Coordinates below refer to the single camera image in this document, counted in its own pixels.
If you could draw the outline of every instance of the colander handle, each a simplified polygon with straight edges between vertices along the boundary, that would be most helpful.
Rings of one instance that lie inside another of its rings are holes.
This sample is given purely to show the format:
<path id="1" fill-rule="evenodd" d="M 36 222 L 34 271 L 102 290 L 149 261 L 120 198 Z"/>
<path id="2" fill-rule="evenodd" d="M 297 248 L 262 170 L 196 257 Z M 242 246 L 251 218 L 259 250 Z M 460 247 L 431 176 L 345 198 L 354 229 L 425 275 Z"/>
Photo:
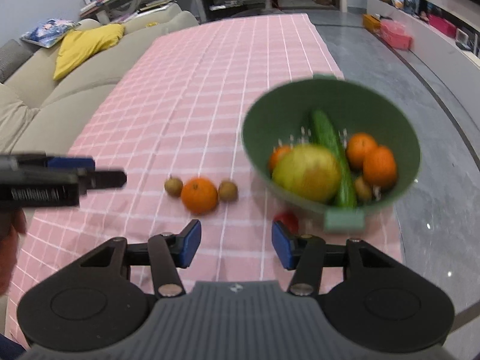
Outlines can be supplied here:
<path id="1" fill-rule="evenodd" d="M 365 231 L 363 210 L 333 210 L 325 212 L 323 231 L 327 234 L 351 234 Z"/>
<path id="2" fill-rule="evenodd" d="M 333 72 L 331 72 L 331 73 L 313 73 L 312 78 L 313 79 L 333 79 L 333 80 L 337 79 L 335 73 L 333 73 Z"/>

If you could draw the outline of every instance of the beige sofa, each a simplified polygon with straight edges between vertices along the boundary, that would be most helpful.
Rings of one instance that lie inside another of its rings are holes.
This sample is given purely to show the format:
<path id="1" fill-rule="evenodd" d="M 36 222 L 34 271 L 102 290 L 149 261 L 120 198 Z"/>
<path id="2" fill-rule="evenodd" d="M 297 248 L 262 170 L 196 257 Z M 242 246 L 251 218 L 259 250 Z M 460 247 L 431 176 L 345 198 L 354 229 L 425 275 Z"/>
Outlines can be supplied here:
<path id="1" fill-rule="evenodd" d="M 153 27 L 148 23 L 156 22 Z M 100 26 L 81 21 L 80 30 Z M 159 36 L 198 25 L 177 4 L 125 24 L 125 35 L 59 82 L 53 72 L 59 45 L 38 50 L 5 83 L 0 84 L 0 152 L 43 151 L 63 155 L 123 75 Z M 0 330 L 6 297 L 0 298 Z"/>

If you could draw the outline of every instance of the tangerine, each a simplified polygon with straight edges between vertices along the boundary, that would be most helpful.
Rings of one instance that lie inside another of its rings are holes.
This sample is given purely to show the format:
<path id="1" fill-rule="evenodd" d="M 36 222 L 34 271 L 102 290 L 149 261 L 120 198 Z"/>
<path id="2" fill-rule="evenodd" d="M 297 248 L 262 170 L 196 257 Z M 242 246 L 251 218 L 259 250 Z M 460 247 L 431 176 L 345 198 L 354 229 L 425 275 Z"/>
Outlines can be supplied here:
<path id="1" fill-rule="evenodd" d="M 273 153 L 268 160 L 268 169 L 270 170 L 270 173 L 273 173 L 277 163 L 285 156 L 285 154 L 291 152 L 291 150 L 292 148 L 290 146 L 279 146 L 273 150 Z"/>
<path id="2" fill-rule="evenodd" d="M 363 179 L 370 185 L 384 190 L 392 188 L 397 177 L 397 164 L 388 147 L 379 146 L 365 157 Z"/>
<path id="3" fill-rule="evenodd" d="M 346 144 L 345 154 L 352 169 L 363 167 L 365 156 L 378 147 L 375 138 L 364 132 L 354 134 Z"/>
<path id="4" fill-rule="evenodd" d="M 212 211 L 218 204 L 217 188 L 209 179 L 200 176 L 183 186 L 180 197 L 186 209 L 196 215 Z"/>

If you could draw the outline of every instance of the human hand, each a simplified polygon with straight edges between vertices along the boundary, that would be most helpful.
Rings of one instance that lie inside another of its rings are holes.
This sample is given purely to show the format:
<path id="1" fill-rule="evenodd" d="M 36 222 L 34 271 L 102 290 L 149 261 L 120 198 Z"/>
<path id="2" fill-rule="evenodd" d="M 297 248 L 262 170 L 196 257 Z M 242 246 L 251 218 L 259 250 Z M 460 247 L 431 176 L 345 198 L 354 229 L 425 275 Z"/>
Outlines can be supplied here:
<path id="1" fill-rule="evenodd" d="M 0 227 L 0 233 L 8 232 L 7 237 L 0 240 L 0 295 L 4 295 L 17 263 L 18 235 L 26 233 L 27 223 L 23 210 L 16 210 L 13 214 L 0 213 Z"/>

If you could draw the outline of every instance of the green colander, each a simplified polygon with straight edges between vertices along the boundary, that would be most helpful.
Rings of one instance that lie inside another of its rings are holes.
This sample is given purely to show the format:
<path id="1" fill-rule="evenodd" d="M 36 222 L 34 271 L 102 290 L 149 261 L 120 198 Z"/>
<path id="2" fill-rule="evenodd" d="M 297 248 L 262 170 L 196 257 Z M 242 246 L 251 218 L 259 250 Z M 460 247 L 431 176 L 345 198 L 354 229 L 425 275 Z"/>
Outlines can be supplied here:
<path id="1" fill-rule="evenodd" d="M 356 132 L 372 135 L 389 147 L 398 168 L 392 190 L 377 202 L 343 209 L 303 199 L 275 185 L 268 159 L 273 148 L 308 140 L 308 112 L 323 110 L 334 128 L 343 135 Z M 405 115 L 380 94 L 361 85 L 329 76 L 314 77 L 282 85 L 265 93 L 250 108 L 242 128 L 243 147 L 250 163 L 276 197 L 297 214 L 321 221 L 325 232 L 361 232 L 367 215 L 390 206 L 406 192 L 419 171 L 421 153 L 418 138 Z"/>

